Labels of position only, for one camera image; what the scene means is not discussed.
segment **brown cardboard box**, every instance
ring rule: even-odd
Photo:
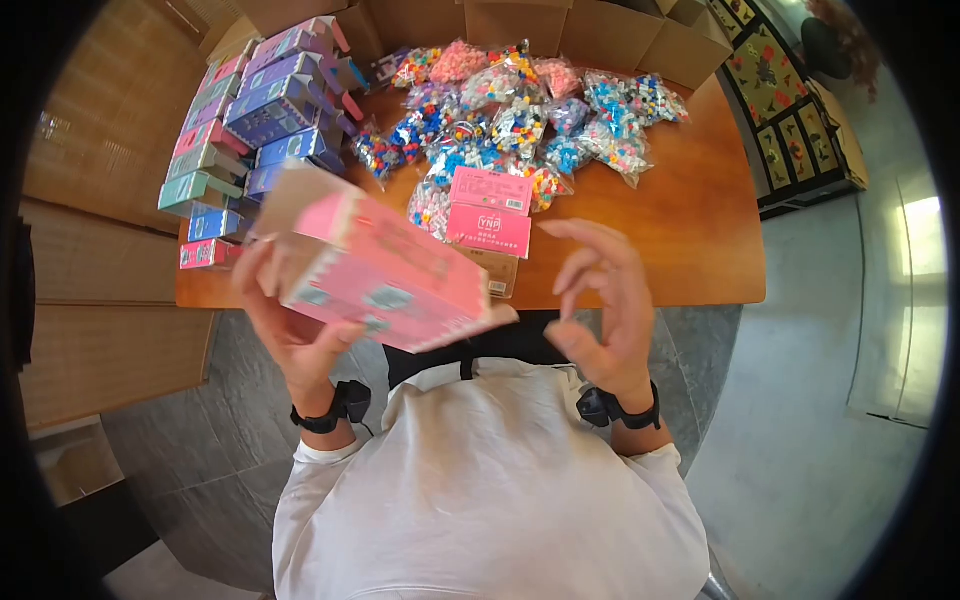
[[[508,300],[514,296],[516,269],[520,259],[500,252],[487,252],[453,245],[457,252],[466,256],[490,274],[490,295]]]
[[[666,19],[639,69],[660,73],[666,80],[697,89],[733,52],[710,11],[693,27]]]
[[[479,46],[508,46],[530,40],[530,53],[555,57],[573,0],[457,0],[467,17],[467,41]]]
[[[621,73],[633,73],[663,26],[653,0],[634,0],[631,8],[600,0],[576,0],[566,18],[560,51]]]
[[[666,16],[682,25],[693,27],[706,10],[706,0],[679,0]]]
[[[236,0],[243,14],[264,37],[274,36],[298,23],[342,11],[348,0]]]
[[[370,4],[387,54],[403,46],[446,46],[467,37],[464,7],[454,0],[371,0]]]
[[[347,42],[350,44],[350,56],[353,63],[368,73],[370,65],[387,55],[383,49],[380,34],[373,22],[370,0],[359,0],[345,11],[337,11],[333,15],[340,23]]]

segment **purple box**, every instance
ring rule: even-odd
[[[240,91],[237,92],[237,97],[242,98],[263,85],[272,84],[291,75],[309,77],[317,82],[320,88],[324,88],[324,82],[331,87],[339,88],[340,83],[337,81],[337,76],[329,68],[329,65],[330,62],[325,60],[323,55],[301,52],[245,77],[243,82],[240,83]]]
[[[256,73],[278,60],[292,57],[301,52],[316,52],[333,62],[333,49],[327,45],[322,37],[312,32],[297,29],[288,30],[276,44],[273,44],[272,41],[277,36],[271,37],[257,47],[256,52],[253,53],[253,58],[244,68],[244,77]]]
[[[321,101],[299,75],[264,85],[233,102],[224,127],[254,150],[312,127]]]

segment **white sweatshirt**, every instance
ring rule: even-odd
[[[397,386],[366,444],[300,444],[277,599],[694,598],[707,536],[676,447],[614,454],[581,424],[572,368],[475,365]]]

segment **pink label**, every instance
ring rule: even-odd
[[[530,213],[533,193],[534,181],[530,178],[457,167],[453,174],[450,201],[454,204],[498,208],[525,217]]]
[[[530,251],[531,223],[530,217],[495,208],[454,204],[446,225],[446,241],[526,258]]]

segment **blue box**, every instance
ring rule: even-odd
[[[232,210],[196,203],[190,214],[186,241],[202,242],[221,238],[242,243],[252,224],[252,219],[245,219]]]
[[[317,128],[303,130],[271,142],[256,153],[256,167],[279,164],[287,157],[305,158],[336,175],[342,175],[347,167],[340,159],[340,147],[344,134],[337,126],[330,126],[325,132]]]
[[[312,127],[323,103],[314,95],[314,83],[301,77],[291,75],[237,99],[227,109],[224,127],[254,150]]]

